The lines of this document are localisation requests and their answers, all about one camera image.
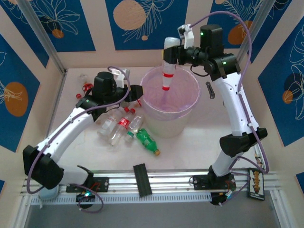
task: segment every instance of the green plastic bottle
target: green plastic bottle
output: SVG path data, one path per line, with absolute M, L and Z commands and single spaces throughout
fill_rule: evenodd
M 160 155 L 161 152 L 157 149 L 155 140 L 148 134 L 148 132 L 144 128 L 140 129 L 138 133 L 136 133 L 136 137 L 139 141 L 141 141 L 141 143 L 147 150 L 152 151 L 155 156 Z

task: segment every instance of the plastic bucket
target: plastic bucket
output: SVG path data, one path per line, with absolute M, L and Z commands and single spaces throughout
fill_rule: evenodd
M 142 79 L 141 98 L 145 121 L 154 134 L 171 138 L 185 128 L 200 98 L 200 86 L 187 70 L 176 68 L 169 91 L 162 89 L 162 67 L 150 70 Z

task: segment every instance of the white table surface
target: white table surface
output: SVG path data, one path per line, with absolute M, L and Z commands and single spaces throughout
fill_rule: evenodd
M 141 78 L 151 67 L 130 67 L 131 84 L 139 84 Z M 58 104 L 52 131 L 72 112 L 77 103 L 76 94 L 82 94 L 82 86 L 77 77 L 88 75 L 89 82 L 106 68 L 72 68 L 67 72 L 63 92 Z M 184 131 L 170 139 L 162 139 L 153 134 L 161 154 L 154 156 L 135 139 L 128 146 L 124 140 L 112 147 L 102 141 L 96 131 L 98 125 L 93 124 L 84 130 L 67 148 L 60 164 L 82 165 L 90 170 L 131 170 L 134 165 L 145 163 L 147 169 L 207 169 L 216 160 L 221 148 L 219 139 L 231 133 L 227 111 L 218 89 L 212 84 L 215 99 L 210 100 L 205 83 L 209 77 L 197 77 L 202 89 L 199 104 L 192 111 L 191 118 Z M 254 149 L 244 155 L 255 161 Z M 240 160 L 234 168 L 253 167 Z

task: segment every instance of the black rubber pad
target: black rubber pad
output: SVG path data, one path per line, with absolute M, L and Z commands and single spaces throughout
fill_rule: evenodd
M 144 197 L 148 195 L 152 195 L 152 190 L 148 178 L 148 173 L 145 164 L 135 165 L 133 166 L 137 188 L 139 191 L 139 196 Z

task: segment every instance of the white plastic bucket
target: white plastic bucket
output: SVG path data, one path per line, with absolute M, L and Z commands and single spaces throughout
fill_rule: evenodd
M 148 128 L 159 137 L 171 138 L 180 134 L 190 113 L 200 98 L 200 86 L 187 70 L 176 68 L 169 91 L 162 89 L 162 67 L 150 70 L 142 79 L 141 98 Z

